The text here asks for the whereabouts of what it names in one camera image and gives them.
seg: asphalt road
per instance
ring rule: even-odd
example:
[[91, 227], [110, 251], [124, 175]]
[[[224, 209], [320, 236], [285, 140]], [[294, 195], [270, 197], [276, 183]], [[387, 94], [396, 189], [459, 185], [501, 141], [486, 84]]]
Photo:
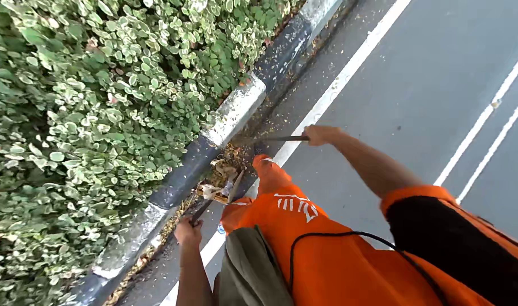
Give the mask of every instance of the asphalt road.
[[[273, 136], [291, 134], [393, 3], [361, 1], [264, 129], [274, 128]], [[342, 127], [432, 184], [517, 61], [518, 0], [412, 0], [318, 124]], [[443, 183], [454, 196], [518, 107], [518, 76], [500, 102]], [[269, 154], [280, 147], [272, 145]], [[302, 143], [283, 168], [332, 219], [392, 241], [379, 199], [336, 150]], [[518, 239], [518, 118], [461, 205]], [[213, 205], [205, 216], [203, 245], [216, 231], [221, 210]], [[221, 255], [206, 266], [211, 281]], [[119, 304], [172, 305], [163, 299], [178, 274], [176, 256], [158, 256]]]

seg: black cord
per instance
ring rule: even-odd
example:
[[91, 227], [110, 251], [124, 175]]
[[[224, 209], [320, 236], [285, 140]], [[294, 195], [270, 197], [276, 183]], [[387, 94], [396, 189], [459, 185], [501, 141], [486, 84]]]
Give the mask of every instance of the black cord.
[[440, 289], [439, 284], [435, 282], [435, 280], [429, 275], [420, 265], [418, 265], [415, 261], [412, 260], [412, 258], [408, 257], [402, 250], [398, 249], [395, 245], [393, 245], [391, 242], [378, 237], [376, 235], [373, 235], [371, 233], [366, 233], [364, 231], [347, 231], [344, 233], [304, 233], [297, 237], [293, 244], [291, 245], [291, 253], [290, 253], [290, 293], [293, 293], [293, 258], [295, 255], [295, 245], [296, 243], [303, 239], [304, 237], [309, 236], [323, 236], [323, 237], [342, 237], [342, 236], [351, 236], [351, 235], [360, 235], [360, 236], [366, 236], [375, 240], [378, 240], [385, 244], [386, 246], [394, 249], [399, 253], [403, 258], [405, 258], [416, 270], [423, 276], [423, 278], [426, 279], [429, 286], [431, 286], [432, 290], [435, 291], [436, 296], [439, 298], [440, 303], [443, 306], [449, 306], [448, 301], [446, 300], [446, 296], [444, 295], [444, 292], [442, 292], [442, 289]]

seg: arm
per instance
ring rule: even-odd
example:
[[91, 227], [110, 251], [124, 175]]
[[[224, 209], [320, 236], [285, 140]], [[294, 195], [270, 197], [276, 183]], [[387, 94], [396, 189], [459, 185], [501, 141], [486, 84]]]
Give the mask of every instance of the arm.
[[191, 217], [184, 217], [176, 226], [174, 235], [180, 244], [180, 287], [178, 306], [213, 305], [213, 295], [200, 257], [202, 221], [194, 225]]
[[305, 133], [310, 137], [310, 145], [332, 144], [380, 198], [390, 191], [423, 185], [422, 180], [405, 166], [337, 127], [311, 125], [305, 128]]

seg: black sleeve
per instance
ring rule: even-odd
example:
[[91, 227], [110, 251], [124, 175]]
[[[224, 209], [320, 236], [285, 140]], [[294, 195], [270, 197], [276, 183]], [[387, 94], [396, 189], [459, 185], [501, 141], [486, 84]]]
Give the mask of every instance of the black sleeve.
[[518, 259], [432, 197], [393, 203], [386, 212], [395, 245], [429, 261], [494, 305], [518, 305]]

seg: shrub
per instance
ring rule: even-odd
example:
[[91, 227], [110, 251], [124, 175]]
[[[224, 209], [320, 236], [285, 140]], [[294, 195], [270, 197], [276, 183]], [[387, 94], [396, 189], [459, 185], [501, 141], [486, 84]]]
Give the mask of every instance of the shrub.
[[0, 1], [0, 305], [69, 295], [295, 1]]

